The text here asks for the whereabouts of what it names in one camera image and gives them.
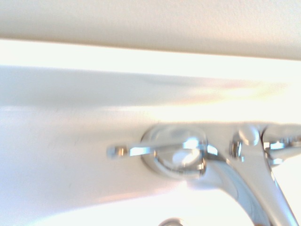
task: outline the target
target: metal hardware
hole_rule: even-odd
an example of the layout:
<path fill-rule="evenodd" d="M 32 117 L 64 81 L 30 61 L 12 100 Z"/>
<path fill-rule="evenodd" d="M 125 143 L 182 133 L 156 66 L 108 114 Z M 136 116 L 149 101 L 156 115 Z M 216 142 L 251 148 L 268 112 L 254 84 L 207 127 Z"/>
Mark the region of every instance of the metal hardware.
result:
<path fill-rule="evenodd" d="M 271 132 L 273 128 L 264 124 L 158 125 L 144 134 L 140 144 L 110 147 L 108 155 L 138 154 L 161 175 L 185 179 L 192 187 L 201 181 L 214 184 L 236 199 L 255 225 L 295 226 L 298 222 L 270 165 L 271 159 L 275 163 L 277 159 L 285 159 L 285 156 L 274 158 L 273 150 L 299 147 L 300 128 L 296 127 L 293 137 L 276 133 L 278 138 Z M 283 144 L 283 148 L 273 149 L 275 143 Z M 223 182 L 216 183 L 211 178 L 212 172 L 206 173 L 207 168 L 213 169 Z"/>
<path fill-rule="evenodd" d="M 159 226 L 188 226 L 188 224 L 182 219 L 170 218 L 163 221 Z"/>

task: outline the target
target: chrome knob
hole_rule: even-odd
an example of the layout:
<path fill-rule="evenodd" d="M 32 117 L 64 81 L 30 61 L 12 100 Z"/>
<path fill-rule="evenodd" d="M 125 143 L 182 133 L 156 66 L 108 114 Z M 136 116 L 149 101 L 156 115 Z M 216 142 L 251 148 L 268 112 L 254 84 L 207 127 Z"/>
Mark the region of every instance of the chrome knob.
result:
<path fill-rule="evenodd" d="M 147 131 L 141 143 L 108 147 L 111 158 L 141 155 L 154 171 L 172 178 L 198 178 L 206 170 L 207 139 L 198 127 L 163 125 Z"/>
<path fill-rule="evenodd" d="M 240 125 L 230 144 L 230 155 L 243 161 L 244 158 L 241 155 L 242 145 L 255 146 L 258 144 L 259 139 L 259 131 L 255 126 L 249 124 Z"/>
<path fill-rule="evenodd" d="M 264 131 L 262 142 L 270 165 L 281 164 L 287 158 L 301 154 L 301 127 L 271 125 Z"/>

